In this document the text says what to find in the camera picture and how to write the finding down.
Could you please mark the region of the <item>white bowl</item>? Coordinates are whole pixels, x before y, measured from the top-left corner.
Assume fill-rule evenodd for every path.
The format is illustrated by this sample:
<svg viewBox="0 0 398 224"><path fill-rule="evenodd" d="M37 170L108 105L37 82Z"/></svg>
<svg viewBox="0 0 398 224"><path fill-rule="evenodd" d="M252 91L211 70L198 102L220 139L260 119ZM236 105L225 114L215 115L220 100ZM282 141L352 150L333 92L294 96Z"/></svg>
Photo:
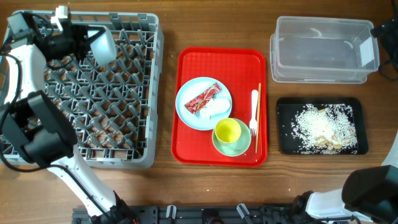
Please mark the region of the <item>white bowl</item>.
<svg viewBox="0 0 398 224"><path fill-rule="evenodd" d="M90 44L91 51L99 66L106 65L116 60L116 45L111 31L106 26L89 26L88 37L103 33Z"/></svg>

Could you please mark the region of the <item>light blue plate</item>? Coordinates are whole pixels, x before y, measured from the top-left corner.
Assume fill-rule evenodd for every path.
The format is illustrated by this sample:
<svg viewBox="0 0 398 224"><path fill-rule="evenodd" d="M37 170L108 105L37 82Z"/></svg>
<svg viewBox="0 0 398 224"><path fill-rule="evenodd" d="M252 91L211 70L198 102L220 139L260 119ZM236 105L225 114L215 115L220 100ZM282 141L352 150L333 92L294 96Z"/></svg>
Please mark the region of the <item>light blue plate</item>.
<svg viewBox="0 0 398 224"><path fill-rule="evenodd" d="M204 92L214 83L221 87L221 91L216 93L213 96L213 99L229 100L231 106L228 108L228 110L223 113L212 115L209 119L203 117L200 112L195 114L189 112L189 110L186 109L185 104L194 99L194 97L198 96L200 93ZM227 87L220 81L210 77L198 77L184 83L177 92L175 99L175 109L178 117L183 121L184 124L199 131L214 129L219 120L228 118L230 116L232 107L232 97Z"/></svg>

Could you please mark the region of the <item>red snack wrapper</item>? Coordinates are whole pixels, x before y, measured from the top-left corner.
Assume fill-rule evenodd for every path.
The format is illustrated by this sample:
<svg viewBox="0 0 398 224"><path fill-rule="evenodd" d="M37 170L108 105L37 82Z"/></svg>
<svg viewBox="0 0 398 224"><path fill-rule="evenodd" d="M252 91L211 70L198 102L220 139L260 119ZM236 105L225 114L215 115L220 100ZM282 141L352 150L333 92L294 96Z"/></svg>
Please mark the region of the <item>red snack wrapper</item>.
<svg viewBox="0 0 398 224"><path fill-rule="evenodd" d="M198 96L194 97L194 99L190 100L188 103L185 103L184 107L192 114L195 114L204 108L212 99L212 97L221 90L222 88L219 86L219 84L214 83Z"/></svg>

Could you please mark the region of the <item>white napkin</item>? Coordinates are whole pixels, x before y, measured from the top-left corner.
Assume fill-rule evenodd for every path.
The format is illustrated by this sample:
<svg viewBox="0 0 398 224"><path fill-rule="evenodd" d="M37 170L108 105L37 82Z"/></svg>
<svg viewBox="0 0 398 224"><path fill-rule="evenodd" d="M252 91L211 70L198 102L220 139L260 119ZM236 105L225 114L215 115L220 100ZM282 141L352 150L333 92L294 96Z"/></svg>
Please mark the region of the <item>white napkin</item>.
<svg viewBox="0 0 398 224"><path fill-rule="evenodd" d="M231 107L231 102L226 98L212 98L200 111L202 119L210 119L212 116L225 113Z"/></svg>

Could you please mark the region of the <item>yellow cup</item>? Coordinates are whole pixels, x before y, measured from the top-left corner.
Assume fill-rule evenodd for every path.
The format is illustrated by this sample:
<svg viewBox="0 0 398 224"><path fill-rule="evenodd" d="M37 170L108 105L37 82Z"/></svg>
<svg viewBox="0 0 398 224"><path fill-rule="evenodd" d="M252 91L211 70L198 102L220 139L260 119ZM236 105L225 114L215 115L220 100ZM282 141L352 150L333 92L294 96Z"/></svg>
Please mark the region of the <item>yellow cup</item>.
<svg viewBox="0 0 398 224"><path fill-rule="evenodd" d="M233 118L220 120L215 126L215 135L222 144L232 144L241 136L241 127Z"/></svg>

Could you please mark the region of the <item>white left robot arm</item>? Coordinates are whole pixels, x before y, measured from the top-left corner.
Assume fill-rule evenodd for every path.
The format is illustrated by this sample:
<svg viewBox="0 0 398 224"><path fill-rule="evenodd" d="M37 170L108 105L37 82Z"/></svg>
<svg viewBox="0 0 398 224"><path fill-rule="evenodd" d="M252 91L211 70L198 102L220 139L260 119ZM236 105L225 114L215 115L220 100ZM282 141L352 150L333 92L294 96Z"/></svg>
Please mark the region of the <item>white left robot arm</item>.
<svg viewBox="0 0 398 224"><path fill-rule="evenodd" d="M79 61L88 52L100 65L116 58L113 36L106 26L74 24L66 6L45 20L42 34L38 14L18 12L8 18L11 35L1 47L9 64L9 84L1 107L1 135L33 171L48 170L83 202L92 223L122 223L129 207L105 185L80 154L76 132L44 92L44 70L52 61Z"/></svg>

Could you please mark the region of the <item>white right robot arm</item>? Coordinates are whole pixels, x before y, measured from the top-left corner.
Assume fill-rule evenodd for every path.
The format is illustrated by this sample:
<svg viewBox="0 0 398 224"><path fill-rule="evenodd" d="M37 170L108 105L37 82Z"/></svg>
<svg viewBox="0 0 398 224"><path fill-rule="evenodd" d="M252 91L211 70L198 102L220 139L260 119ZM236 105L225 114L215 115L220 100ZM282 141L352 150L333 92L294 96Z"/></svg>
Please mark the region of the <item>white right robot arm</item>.
<svg viewBox="0 0 398 224"><path fill-rule="evenodd" d="M308 191L290 204L292 222L397 223L397 140L379 167L356 170L341 189Z"/></svg>

